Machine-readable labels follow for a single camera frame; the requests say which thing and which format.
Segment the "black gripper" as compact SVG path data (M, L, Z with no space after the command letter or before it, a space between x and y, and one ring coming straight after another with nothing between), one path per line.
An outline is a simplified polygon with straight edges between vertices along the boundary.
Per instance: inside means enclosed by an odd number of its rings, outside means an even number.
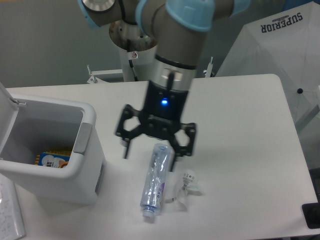
M157 139L169 139L174 152L170 172L174 171L178 158L193 155L197 125L194 122L181 124L181 115L188 93L188 91L168 90L150 80L141 111L130 104L124 106L114 133L121 138L125 147L124 159L128 158L131 141L143 132ZM127 122L138 117L140 123L128 129ZM178 131L181 133L180 139L177 138Z

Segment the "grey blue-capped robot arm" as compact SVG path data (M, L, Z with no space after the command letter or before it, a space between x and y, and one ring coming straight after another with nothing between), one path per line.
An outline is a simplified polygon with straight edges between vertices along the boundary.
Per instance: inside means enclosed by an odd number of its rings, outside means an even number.
M133 41L151 39L156 46L141 110L124 106L115 134L126 147L144 134L166 140L174 157L191 156L197 133L181 116L213 21L245 11L248 0L80 0L88 25L99 28L121 21L135 35L123 31L125 49Z

